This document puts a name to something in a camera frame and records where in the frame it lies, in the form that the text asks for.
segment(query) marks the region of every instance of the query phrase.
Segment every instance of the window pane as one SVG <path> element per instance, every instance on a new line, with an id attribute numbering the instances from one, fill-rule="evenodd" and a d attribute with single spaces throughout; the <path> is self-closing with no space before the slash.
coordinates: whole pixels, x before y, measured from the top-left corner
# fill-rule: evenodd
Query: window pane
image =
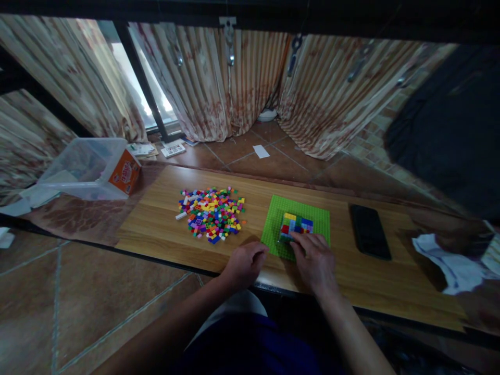
<path id="1" fill-rule="evenodd" d="M 118 33 L 116 32 L 115 26 L 113 25 L 113 22 L 111 21 L 98 21 L 99 27 L 104 35 L 104 38 L 108 42 L 109 48 L 111 49 L 113 56 L 115 57 L 122 73 L 125 78 L 126 83 L 130 87 L 130 91 L 132 92 L 132 95 L 134 96 L 134 100 L 137 103 L 137 106 L 140 109 L 141 112 L 141 117 L 143 118 L 144 125 L 146 129 L 154 128 L 156 127 L 156 122 L 153 117 L 153 113 L 147 104 L 146 97 L 144 96 L 144 93 L 141 89 L 141 86 L 139 85 L 139 81 L 137 80 L 137 77 L 134 73 L 134 70 L 132 68 L 132 65 L 130 64 L 130 61 L 128 59 L 127 53 L 125 52 L 125 49 L 123 48 L 123 45 L 121 44 L 120 38 L 118 37 Z M 151 91 L 153 92 L 153 96 L 156 102 L 156 105 L 158 106 L 158 110 L 161 115 L 161 119 L 163 123 L 166 125 L 167 132 L 170 133 L 173 129 L 172 127 L 169 127 L 168 125 L 177 125 L 177 117 L 175 116 L 172 106 L 167 100 L 167 97 L 163 93 L 163 90 L 161 89 L 160 85 L 158 84 L 158 81 L 156 80 L 156 77 L 153 74 L 153 71 L 151 67 L 149 66 L 149 63 L 146 60 L 146 57 L 144 56 L 143 51 L 139 47 L 139 44 L 135 40 L 134 36 L 132 36 L 133 43 L 135 45 L 135 48 L 137 50 L 137 54 L 139 55 L 139 60 L 141 61 L 142 67 L 144 69 L 144 72 L 146 74 L 146 79 L 148 81 L 149 87 L 151 88 Z"/>

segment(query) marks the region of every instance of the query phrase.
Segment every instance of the hand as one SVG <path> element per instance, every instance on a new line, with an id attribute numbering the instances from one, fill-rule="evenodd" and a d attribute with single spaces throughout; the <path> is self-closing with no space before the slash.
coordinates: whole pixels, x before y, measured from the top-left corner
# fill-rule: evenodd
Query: hand
<path id="1" fill-rule="evenodd" d="M 260 242 L 250 242 L 233 251 L 229 262 L 220 275 L 234 293 L 247 289 L 259 276 L 269 248 Z"/>
<path id="2" fill-rule="evenodd" d="M 290 245 L 302 280 L 316 298 L 340 297 L 335 279 L 335 257 L 321 234 L 291 233 Z"/>

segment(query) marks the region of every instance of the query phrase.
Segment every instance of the brick wall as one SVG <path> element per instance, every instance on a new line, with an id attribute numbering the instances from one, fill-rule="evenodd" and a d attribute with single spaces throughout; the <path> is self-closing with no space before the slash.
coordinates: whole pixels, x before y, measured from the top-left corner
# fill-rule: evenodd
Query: brick wall
<path id="1" fill-rule="evenodd" d="M 467 211 L 463 207 L 446 197 L 441 191 L 420 180 L 403 167 L 392 163 L 385 151 L 383 138 L 389 125 L 404 107 L 411 95 L 426 81 L 446 57 L 449 56 L 455 47 L 456 46 L 448 45 L 444 51 L 441 50 L 440 57 L 427 65 L 426 69 L 420 72 L 409 87 L 400 90 L 389 104 L 354 137 L 344 151 L 370 167 L 394 177 L 396 180 L 415 191 L 437 202 L 444 203 L 446 206 L 459 213 L 466 214 Z"/>

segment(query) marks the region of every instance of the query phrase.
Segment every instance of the curtain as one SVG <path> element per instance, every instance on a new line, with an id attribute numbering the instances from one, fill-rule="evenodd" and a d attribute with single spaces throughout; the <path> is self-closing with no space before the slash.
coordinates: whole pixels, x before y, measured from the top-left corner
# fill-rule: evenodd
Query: curtain
<path id="1" fill-rule="evenodd" d="M 401 90 L 397 81 L 429 64 L 422 42 L 376 40 L 362 71 L 347 78 L 369 40 L 309 35 L 298 50 L 291 77 L 283 73 L 279 124 L 307 155 L 329 159 L 346 147 Z"/>
<path id="2" fill-rule="evenodd" d="M 223 29 L 175 27 L 184 59 L 177 66 L 163 24 L 135 23 L 137 40 L 189 138 L 224 141 L 247 132 L 281 78 L 288 35 L 235 30 L 235 63 L 226 61 Z"/>
<path id="3" fill-rule="evenodd" d="M 75 137 L 27 91 L 0 96 L 0 196 L 35 182 Z"/>
<path id="4" fill-rule="evenodd" d="M 147 140 L 95 20 L 1 15 L 0 44 L 95 136 Z"/>

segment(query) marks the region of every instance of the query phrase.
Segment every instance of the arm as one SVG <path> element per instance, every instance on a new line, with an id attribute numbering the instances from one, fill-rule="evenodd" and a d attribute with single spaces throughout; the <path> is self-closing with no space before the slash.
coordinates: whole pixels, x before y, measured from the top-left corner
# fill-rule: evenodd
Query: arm
<path id="1" fill-rule="evenodd" d="M 292 234 L 302 279 L 312 290 L 354 375 L 394 374 L 335 279 L 335 258 L 320 234 Z"/>
<path id="2" fill-rule="evenodd" d="M 266 245 L 258 242 L 238 247 L 219 277 L 151 323 L 99 366 L 94 374 L 151 373 L 168 366 L 182 354 L 217 307 L 237 291 L 253 284 L 268 251 Z"/>

